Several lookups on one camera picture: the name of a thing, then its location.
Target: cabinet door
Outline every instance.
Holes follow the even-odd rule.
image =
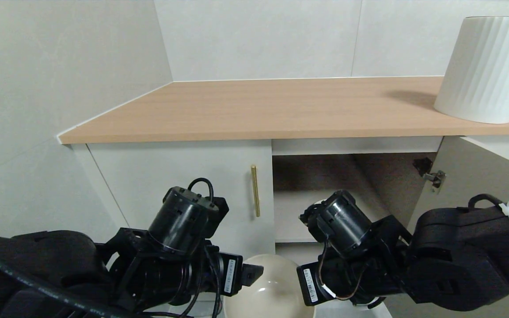
[[[434,208],[464,207],[480,193],[490,193],[509,200],[509,143],[497,148],[469,137],[445,137],[432,171],[442,170],[447,177],[439,193],[426,182],[408,225],[414,231],[423,213]],[[434,304],[415,304],[407,295],[388,297],[386,304],[394,318],[509,318],[509,296],[471,312],[452,312]]]
[[[274,253],[270,140],[91,144],[89,149],[129,226],[147,229],[169,188],[205,177],[230,208],[212,242],[245,258]],[[260,217],[251,165],[257,167]],[[208,195],[202,183],[194,192]]]

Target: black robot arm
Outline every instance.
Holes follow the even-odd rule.
[[[474,207],[488,200],[494,206]],[[300,219],[324,243],[317,262],[297,269],[304,301],[350,299],[369,308],[392,294],[449,310],[474,310],[509,294],[509,217],[479,195],[466,208],[423,214],[412,236],[393,216],[371,223],[347,191]]]
[[[199,181],[209,197],[191,191]],[[216,294],[216,316],[220,296],[250,286],[263,268],[208,240],[229,208],[207,179],[169,189],[162,202],[148,230],[121,228],[105,244],[74,231],[0,237],[0,318],[184,318],[200,292]],[[182,314],[145,312],[188,302]]]

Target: cabinet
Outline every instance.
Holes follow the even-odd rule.
[[[336,189],[349,189],[372,221],[393,214],[410,231],[422,213],[465,205],[479,193],[509,199],[509,136],[448,136],[442,141],[440,137],[186,141],[88,147],[131,227],[148,228],[170,187],[187,186],[197,177],[210,179],[216,195],[225,197],[230,206],[212,241],[222,250],[245,258],[276,252],[298,263],[317,260],[322,246],[297,217]],[[414,159],[424,157],[434,161],[432,171],[446,173],[437,193],[412,167]],[[255,212],[251,165],[257,167],[260,217]],[[195,191],[206,193],[204,185],[196,187]],[[394,318],[449,315],[434,305],[414,304],[406,295],[388,298],[387,305]],[[456,314],[477,317],[480,312],[498,310],[497,306],[509,317],[509,298],[482,311]]]
[[[274,253],[270,140],[90,144],[89,149],[129,226],[147,229],[169,188],[205,177],[230,208],[212,242],[245,258]],[[260,217],[251,165],[257,167]],[[208,193],[201,183],[194,191]]]

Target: cabinet hinge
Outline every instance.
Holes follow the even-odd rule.
[[[431,181],[432,183],[432,192],[439,193],[441,190],[441,186],[445,181],[445,177],[447,176],[444,171],[437,171],[436,173],[432,173],[431,169],[433,166],[433,161],[429,158],[423,159],[414,159],[414,168],[420,173],[420,177],[424,180]]]

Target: sticker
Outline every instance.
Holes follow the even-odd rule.
[[[315,286],[313,285],[313,279],[311,278],[311,271],[309,268],[304,270],[305,283],[308,285],[309,298],[311,302],[317,302],[317,293],[315,292]]]
[[[233,275],[235,274],[235,260],[229,260],[227,267],[227,278],[225,278],[224,292],[230,293],[233,286]]]

